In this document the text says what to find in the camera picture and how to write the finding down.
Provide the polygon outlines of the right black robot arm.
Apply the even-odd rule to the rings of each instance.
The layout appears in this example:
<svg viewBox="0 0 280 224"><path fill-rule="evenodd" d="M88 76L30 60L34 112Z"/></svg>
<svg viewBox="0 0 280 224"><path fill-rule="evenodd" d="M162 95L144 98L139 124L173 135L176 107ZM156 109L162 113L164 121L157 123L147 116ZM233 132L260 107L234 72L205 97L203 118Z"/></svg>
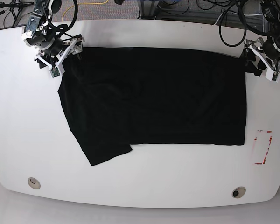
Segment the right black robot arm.
<svg viewBox="0 0 280 224"><path fill-rule="evenodd" d="M69 55L80 55L84 38L81 34L72 36L67 32L77 20L78 2L74 3L74 16L70 23L55 26L52 17L62 5L60 0L36 0L33 12L22 30L21 38L27 46L38 49L34 60L40 68L48 67L52 77L64 73L63 61Z"/></svg>

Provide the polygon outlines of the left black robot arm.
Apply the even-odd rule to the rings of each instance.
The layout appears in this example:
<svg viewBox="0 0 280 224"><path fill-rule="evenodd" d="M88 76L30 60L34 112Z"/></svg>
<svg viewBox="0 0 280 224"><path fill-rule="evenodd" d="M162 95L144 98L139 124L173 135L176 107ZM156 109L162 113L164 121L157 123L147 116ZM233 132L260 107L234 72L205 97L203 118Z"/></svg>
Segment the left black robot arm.
<svg viewBox="0 0 280 224"><path fill-rule="evenodd" d="M232 0L221 13L216 23L222 27L223 20L235 7L244 33L236 44L222 41L228 47L244 45L240 58L247 72L260 76L265 72L266 79L277 82L280 78L280 0L259 1L259 13L245 14L246 0Z"/></svg>

